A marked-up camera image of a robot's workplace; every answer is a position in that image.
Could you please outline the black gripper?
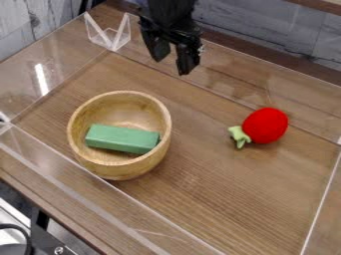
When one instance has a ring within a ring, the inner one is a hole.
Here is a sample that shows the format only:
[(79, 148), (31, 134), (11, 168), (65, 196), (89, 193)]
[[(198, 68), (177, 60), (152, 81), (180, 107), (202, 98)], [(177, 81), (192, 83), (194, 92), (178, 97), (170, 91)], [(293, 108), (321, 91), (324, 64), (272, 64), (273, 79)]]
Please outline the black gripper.
[(192, 13), (197, 0), (142, 0), (139, 25), (150, 55), (161, 62), (176, 44), (178, 74), (200, 65), (201, 29)]

